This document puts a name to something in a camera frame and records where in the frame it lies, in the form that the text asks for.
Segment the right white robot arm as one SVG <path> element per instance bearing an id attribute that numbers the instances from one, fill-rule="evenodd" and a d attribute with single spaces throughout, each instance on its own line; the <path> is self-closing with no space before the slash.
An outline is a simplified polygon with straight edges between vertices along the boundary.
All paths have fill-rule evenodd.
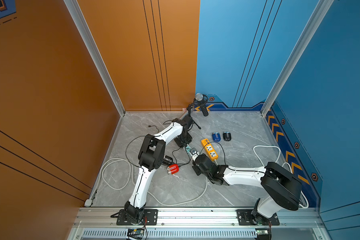
<path id="1" fill-rule="evenodd" d="M 297 211 L 300 207 L 302 182 L 275 162 L 258 168 L 237 168 L 214 164 L 206 154 L 192 156 L 193 169 L 215 185 L 247 185 L 264 189 L 268 196 L 258 199 L 251 212 L 239 212 L 239 223 L 253 226 L 276 225 L 277 212 Z"/>

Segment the yellow power strip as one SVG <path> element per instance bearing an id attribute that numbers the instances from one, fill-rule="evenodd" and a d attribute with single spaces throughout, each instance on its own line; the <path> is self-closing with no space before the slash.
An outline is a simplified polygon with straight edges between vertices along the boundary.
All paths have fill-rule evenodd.
<path id="1" fill-rule="evenodd" d="M 215 161 L 218 159 L 218 154 L 215 151 L 214 147 L 212 146 L 211 142 L 208 139 L 201 140 L 202 146 L 207 153 L 207 156 L 210 158 L 211 161 Z"/>

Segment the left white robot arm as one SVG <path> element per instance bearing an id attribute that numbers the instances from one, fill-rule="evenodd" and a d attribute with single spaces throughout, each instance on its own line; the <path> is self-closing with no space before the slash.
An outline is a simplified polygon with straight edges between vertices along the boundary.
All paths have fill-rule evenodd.
<path id="1" fill-rule="evenodd" d="M 138 154 L 138 179 L 132 196 L 124 207 L 127 219 L 131 223 L 139 224 L 143 220 L 149 186 L 154 173 L 164 161 L 166 145 L 174 140 L 180 147 L 186 147 L 192 141 L 188 131 L 193 122 L 189 115 L 180 119 L 175 118 L 161 132 L 155 135 L 147 134 L 144 137 Z"/>

